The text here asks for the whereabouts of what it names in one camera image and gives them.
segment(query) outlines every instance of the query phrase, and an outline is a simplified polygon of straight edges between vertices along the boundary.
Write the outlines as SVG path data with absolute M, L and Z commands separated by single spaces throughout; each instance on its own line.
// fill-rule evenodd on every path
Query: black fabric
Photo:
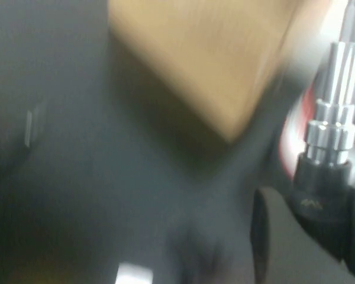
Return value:
M 120 262 L 150 268 L 153 284 L 178 283 L 167 243 L 187 222 L 253 283 L 253 189 L 304 87 L 286 83 L 267 96 L 239 144 L 201 159 L 119 99 L 152 90 L 133 77 L 112 81 L 106 5 L 0 1 L 0 141 L 49 102 L 43 140 L 0 182 L 0 283 L 114 283 Z

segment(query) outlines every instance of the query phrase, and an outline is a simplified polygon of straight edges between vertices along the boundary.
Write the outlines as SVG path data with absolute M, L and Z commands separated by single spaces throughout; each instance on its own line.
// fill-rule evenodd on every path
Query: white label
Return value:
M 153 272 L 145 267 L 121 263 L 115 284 L 152 284 Z

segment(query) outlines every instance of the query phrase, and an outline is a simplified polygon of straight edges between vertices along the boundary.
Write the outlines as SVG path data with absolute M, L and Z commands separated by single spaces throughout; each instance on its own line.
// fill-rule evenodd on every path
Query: black plastic base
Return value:
M 351 164 L 327 166 L 300 155 L 288 204 L 305 231 L 342 259 L 350 235 Z

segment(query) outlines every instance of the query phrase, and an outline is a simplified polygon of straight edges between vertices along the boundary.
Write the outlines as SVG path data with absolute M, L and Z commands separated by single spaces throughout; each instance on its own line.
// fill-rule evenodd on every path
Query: silver metal rod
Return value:
M 305 155 L 316 163 L 343 164 L 355 141 L 355 0 L 347 4 L 340 41 L 332 43 L 322 97 L 306 129 Z

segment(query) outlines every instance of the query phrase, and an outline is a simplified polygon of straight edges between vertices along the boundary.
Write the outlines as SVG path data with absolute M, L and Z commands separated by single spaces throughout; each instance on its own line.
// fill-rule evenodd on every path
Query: logo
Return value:
M 322 205 L 318 201 L 312 199 L 304 199 L 301 201 L 301 205 L 305 207 L 311 207 L 316 210 L 323 210 Z

